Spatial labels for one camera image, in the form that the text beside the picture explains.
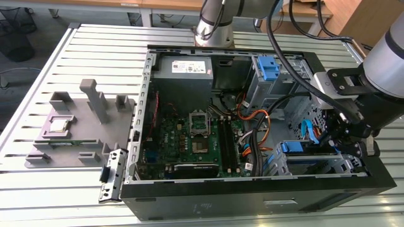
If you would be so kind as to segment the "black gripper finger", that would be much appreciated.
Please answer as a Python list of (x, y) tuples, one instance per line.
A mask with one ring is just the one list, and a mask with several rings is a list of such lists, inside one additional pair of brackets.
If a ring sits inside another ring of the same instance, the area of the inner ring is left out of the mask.
[(345, 153), (354, 157), (378, 157), (380, 148), (374, 138), (369, 136), (365, 139), (356, 141), (345, 148)]
[(345, 133), (348, 127), (348, 119), (342, 113), (337, 111), (324, 111), (324, 133), (325, 144), (329, 145), (337, 153), (349, 152), (349, 139)]

